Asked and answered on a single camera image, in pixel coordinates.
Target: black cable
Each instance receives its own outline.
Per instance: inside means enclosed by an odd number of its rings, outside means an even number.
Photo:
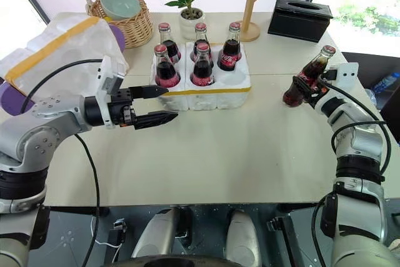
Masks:
[[[98,174],[96,171],[96,166],[94,165],[92,156],[90,154],[89,148],[86,145],[85,141],[78,135],[75,134],[75,137],[82,143],[83,148],[85,149],[87,158],[90,161],[90,165],[92,166],[93,170],[93,177],[94,177],[94,184],[96,186],[96,222],[94,223],[94,232],[93,232],[93,237],[92,241],[90,242],[89,249],[86,252],[85,259],[82,263],[82,267],[85,267],[86,264],[88,263],[87,261],[89,260],[90,254],[92,253],[92,249],[94,246],[94,243],[96,242],[96,237],[98,235],[98,230],[99,230],[99,217],[100,217],[100,188],[99,188],[99,179],[98,179]]]
[[[369,124],[386,124],[386,121],[361,121],[361,122],[355,122],[355,123],[351,123],[351,124],[347,124],[345,126],[342,126],[341,128],[339,128],[337,131],[335,131],[332,135],[331,138],[331,146],[333,151],[336,153],[336,146],[335,146],[335,139],[336,136],[344,129],[346,128],[352,128],[354,126],[359,126],[359,125],[369,125]]]
[[[375,121],[380,121],[379,118],[369,109],[367,108],[362,102],[360,102],[359,100],[357,100],[354,96],[351,96],[349,93],[343,91],[342,89],[333,86],[332,84],[329,84],[327,82],[325,82],[324,80],[321,79],[321,76],[318,77],[318,82],[332,90],[335,90],[343,95],[345,95],[345,97],[349,98],[351,101],[353,101],[354,103],[356,103],[357,105],[359,105],[363,110],[365,110],[365,112],[367,112]],[[390,157],[392,154],[392,144],[390,141],[390,137],[389,134],[386,130],[386,128],[384,127],[383,124],[379,124],[379,127],[381,128],[383,135],[385,137],[386,140],[386,158],[385,161],[383,163],[383,166],[381,168],[381,175],[383,175],[386,171],[386,169],[388,168],[389,162],[390,162]]]
[[[69,63],[67,65],[64,65],[63,67],[58,68],[57,70],[54,70],[52,73],[47,75],[44,79],[42,79],[33,89],[32,91],[26,96],[22,106],[21,106],[21,111],[20,114],[25,113],[26,106],[28,105],[29,101],[31,100],[32,96],[40,89],[41,86],[43,86],[44,83],[46,83],[49,79],[51,79],[53,76],[56,74],[60,73],[61,71],[64,71],[65,69],[68,69],[70,67],[80,65],[80,64],[86,64],[86,63],[101,63],[103,60],[102,59],[83,59],[81,61],[76,61],[73,63]]]
[[[323,258],[323,254],[321,253],[321,249],[319,248],[319,244],[318,244],[318,240],[317,240],[317,234],[316,234],[316,220],[317,220],[317,214],[318,214],[318,210],[320,209],[320,207],[323,205],[323,203],[325,202],[325,199],[328,197],[329,194],[325,195],[317,204],[317,206],[314,208],[314,212],[312,213],[312,219],[311,219],[311,236],[312,236],[312,240],[314,242],[314,247],[315,250],[317,251],[317,255],[318,255],[318,259],[319,262],[321,264],[322,267],[326,267],[325,265],[325,261]]]
[[[68,68],[76,66],[76,65],[86,64],[86,63],[101,63],[102,61],[103,61],[102,59],[83,59],[81,61],[76,61],[76,62],[73,62],[73,63],[69,63],[67,65],[64,65],[64,66],[58,68],[57,70],[54,70],[52,73],[48,74],[44,79],[42,79],[32,89],[32,91],[26,96],[26,98],[25,98],[25,100],[24,100],[24,102],[23,102],[23,104],[21,106],[21,112],[20,113],[21,114],[25,113],[26,106],[28,105],[29,101],[34,96],[36,91],[38,91],[38,89],[40,89],[40,87],[43,86],[43,84],[45,84],[53,76],[57,75],[61,71],[64,71],[65,69],[68,69]],[[98,179],[98,174],[97,174],[97,171],[96,171],[96,166],[94,165],[94,161],[93,161],[92,156],[90,154],[89,148],[86,145],[85,141],[83,141],[83,139],[78,134],[75,134],[75,137],[79,140],[79,142],[82,143],[83,148],[85,149],[87,158],[89,158],[89,162],[90,162],[90,165],[92,166],[92,170],[93,170],[94,184],[96,186],[96,222],[94,224],[94,233],[93,233],[92,241],[90,242],[89,249],[86,252],[86,256],[85,256],[85,259],[84,259],[83,264],[82,264],[82,267],[85,267],[86,264],[88,263],[87,261],[89,260],[90,254],[92,253],[92,249],[93,249],[93,246],[94,246],[94,243],[96,241],[96,238],[97,238],[97,235],[98,235],[98,231],[99,231],[100,189],[99,189],[99,179]]]

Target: red label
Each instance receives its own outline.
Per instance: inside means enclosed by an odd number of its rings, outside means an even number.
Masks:
[[[224,53],[221,55],[221,64],[223,64],[225,67],[235,68],[237,60],[238,56],[227,56]]]
[[[205,87],[209,86],[214,82],[213,77],[210,76],[208,78],[198,78],[196,75],[192,74],[192,83],[196,86]]]
[[[175,76],[170,79],[156,78],[156,83],[163,88],[175,87],[179,83],[179,81],[180,78],[177,74],[175,74]]]
[[[303,72],[300,72],[297,76],[305,81],[310,87],[312,87],[315,82],[315,79],[309,78]]]

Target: yellow tape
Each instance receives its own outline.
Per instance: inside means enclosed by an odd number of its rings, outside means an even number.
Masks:
[[[215,90],[187,90],[187,91],[176,91],[167,92],[163,96],[175,96],[175,95],[193,95],[193,94],[221,94],[221,93],[244,93],[250,91],[251,87],[241,89],[215,89]]]
[[[9,70],[6,75],[6,81],[12,84],[16,89],[18,89],[14,82],[18,77],[23,75],[26,71],[30,70],[37,63],[41,62],[43,59],[52,54],[58,47],[63,45],[70,37],[80,34],[85,29],[89,28],[92,25],[95,25],[99,20],[100,18],[90,17],[85,21],[75,25],[73,28],[68,29],[66,33],[52,40],[49,44],[40,49],[38,52],[32,54],[30,57],[26,58],[18,65],[13,67],[11,70]]]

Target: wicker basket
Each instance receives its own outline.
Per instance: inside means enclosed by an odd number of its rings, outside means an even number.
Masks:
[[[135,48],[146,44],[153,35],[153,24],[150,19],[149,9],[144,0],[139,0],[141,11],[129,19],[111,21],[109,24],[117,26],[125,37],[125,47]],[[90,16],[105,18],[107,15],[101,6],[100,0],[86,0],[86,12]]]

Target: blue bottle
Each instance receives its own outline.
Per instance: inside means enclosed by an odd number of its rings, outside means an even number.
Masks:
[[[372,92],[374,92],[375,95],[385,91],[389,86],[394,84],[398,78],[400,77],[400,73],[392,73],[388,76],[386,76],[384,79],[382,79],[380,82],[378,82],[375,86],[371,88]]]

